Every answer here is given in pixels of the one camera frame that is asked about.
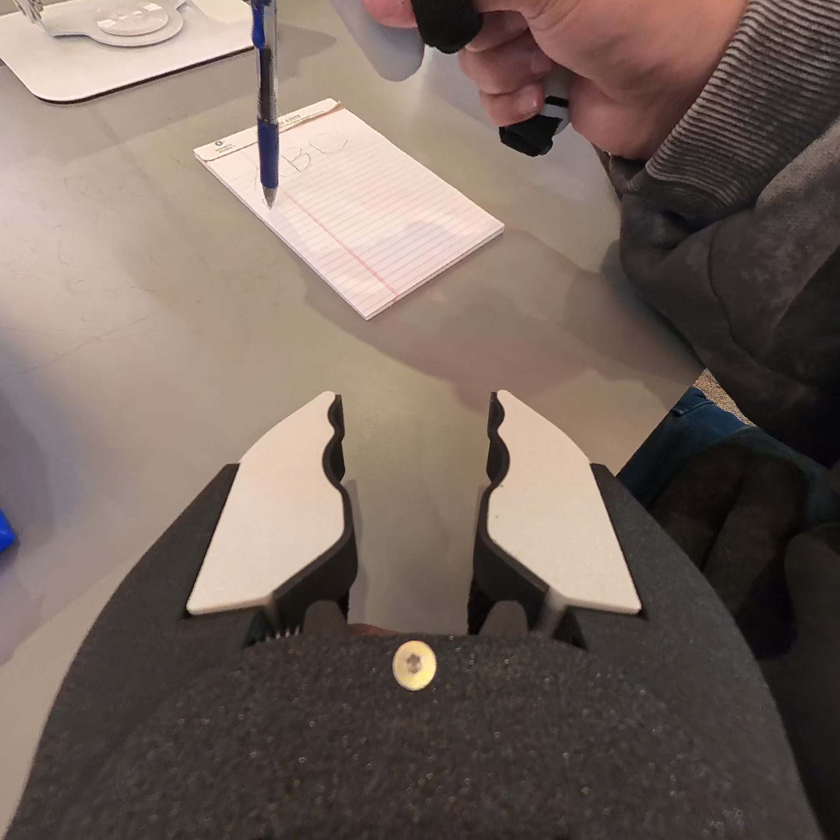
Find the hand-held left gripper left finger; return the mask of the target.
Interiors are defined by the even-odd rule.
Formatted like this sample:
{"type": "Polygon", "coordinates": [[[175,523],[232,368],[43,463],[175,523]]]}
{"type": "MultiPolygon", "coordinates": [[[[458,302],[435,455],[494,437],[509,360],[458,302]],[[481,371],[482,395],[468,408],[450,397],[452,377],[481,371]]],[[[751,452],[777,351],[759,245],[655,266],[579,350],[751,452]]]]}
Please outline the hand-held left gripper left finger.
{"type": "Polygon", "coordinates": [[[190,616],[255,607],[294,631],[317,602],[347,606],[359,562],[343,438],[342,397],[323,392],[251,446],[186,601],[190,616]]]}

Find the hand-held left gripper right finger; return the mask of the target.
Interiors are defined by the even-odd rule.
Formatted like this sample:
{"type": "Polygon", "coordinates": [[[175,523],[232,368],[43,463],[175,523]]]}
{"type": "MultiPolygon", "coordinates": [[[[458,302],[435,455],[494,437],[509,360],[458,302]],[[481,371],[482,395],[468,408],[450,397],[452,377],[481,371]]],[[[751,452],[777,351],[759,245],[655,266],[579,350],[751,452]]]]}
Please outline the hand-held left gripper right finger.
{"type": "Polygon", "coordinates": [[[556,634],[575,608],[641,616],[592,462],[578,445],[506,390],[490,396],[487,437],[469,631],[492,633],[509,622],[556,634]]]}

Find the person's right hand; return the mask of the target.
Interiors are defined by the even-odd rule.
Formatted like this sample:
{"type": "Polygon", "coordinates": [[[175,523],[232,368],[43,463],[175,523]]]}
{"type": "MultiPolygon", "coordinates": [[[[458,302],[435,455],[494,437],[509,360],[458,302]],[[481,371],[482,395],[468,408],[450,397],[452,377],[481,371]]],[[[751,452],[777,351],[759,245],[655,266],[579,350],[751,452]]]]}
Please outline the person's right hand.
{"type": "Polygon", "coordinates": [[[748,2],[475,5],[482,28],[458,62],[490,121],[536,116],[552,68],[563,67],[572,128],[603,152],[646,161],[699,97],[748,2]]]}

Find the person's right forearm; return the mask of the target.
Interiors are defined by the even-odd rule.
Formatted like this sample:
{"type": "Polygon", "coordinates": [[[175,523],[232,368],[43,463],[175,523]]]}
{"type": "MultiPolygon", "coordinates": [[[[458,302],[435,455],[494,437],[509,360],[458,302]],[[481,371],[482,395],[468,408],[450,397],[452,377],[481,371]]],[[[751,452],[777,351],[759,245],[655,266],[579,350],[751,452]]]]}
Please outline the person's right forearm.
{"type": "Polygon", "coordinates": [[[839,452],[839,6],[750,2],[645,164],[600,152],[626,277],[740,411],[839,452]]]}

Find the blue retractable pen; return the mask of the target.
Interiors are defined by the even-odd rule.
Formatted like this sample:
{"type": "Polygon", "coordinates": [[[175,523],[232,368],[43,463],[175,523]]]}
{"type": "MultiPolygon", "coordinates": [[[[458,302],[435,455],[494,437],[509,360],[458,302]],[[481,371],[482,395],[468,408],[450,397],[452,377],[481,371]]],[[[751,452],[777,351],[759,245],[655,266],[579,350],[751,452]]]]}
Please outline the blue retractable pen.
{"type": "Polygon", "coordinates": [[[268,208],[272,208],[279,187],[279,112],[277,59],[277,1],[249,1],[251,39],[257,68],[257,145],[259,179],[268,208]]]}

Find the white document stand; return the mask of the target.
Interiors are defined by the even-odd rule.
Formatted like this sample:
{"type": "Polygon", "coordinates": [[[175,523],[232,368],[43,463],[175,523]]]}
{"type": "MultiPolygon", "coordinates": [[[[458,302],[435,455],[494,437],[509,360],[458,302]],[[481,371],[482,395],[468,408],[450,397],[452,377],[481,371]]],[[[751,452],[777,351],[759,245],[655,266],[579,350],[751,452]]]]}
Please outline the white document stand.
{"type": "Polygon", "coordinates": [[[247,2],[14,5],[2,11],[2,63],[44,102],[84,102],[252,46],[247,2]]]}

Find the person's leg in jeans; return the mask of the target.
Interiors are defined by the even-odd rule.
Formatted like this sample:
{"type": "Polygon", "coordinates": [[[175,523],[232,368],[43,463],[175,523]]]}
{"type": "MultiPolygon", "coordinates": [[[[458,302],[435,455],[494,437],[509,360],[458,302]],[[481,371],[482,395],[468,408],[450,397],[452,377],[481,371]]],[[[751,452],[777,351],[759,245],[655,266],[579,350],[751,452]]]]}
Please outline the person's leg in jeans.
{"type": "Polygon", "coordinates": [[[647,436],[617,474],[618,480],[649,507],[679,468],[704,449],[747,427],[701,389],[690,387],[647,436]]]}

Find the white lined notepad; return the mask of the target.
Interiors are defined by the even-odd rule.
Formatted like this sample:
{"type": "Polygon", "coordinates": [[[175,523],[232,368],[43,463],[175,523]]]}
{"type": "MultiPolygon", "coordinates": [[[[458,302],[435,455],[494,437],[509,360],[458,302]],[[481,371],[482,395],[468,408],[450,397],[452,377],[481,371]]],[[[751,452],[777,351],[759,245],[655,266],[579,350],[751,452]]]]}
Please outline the white lined notepad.
{"type": "Polygon", "coordinates": [[[268,207],[257,128],[194,150],[237,199],[365,320],[504,232],[504,224],[327,98],[280,117],[268,207]]]}

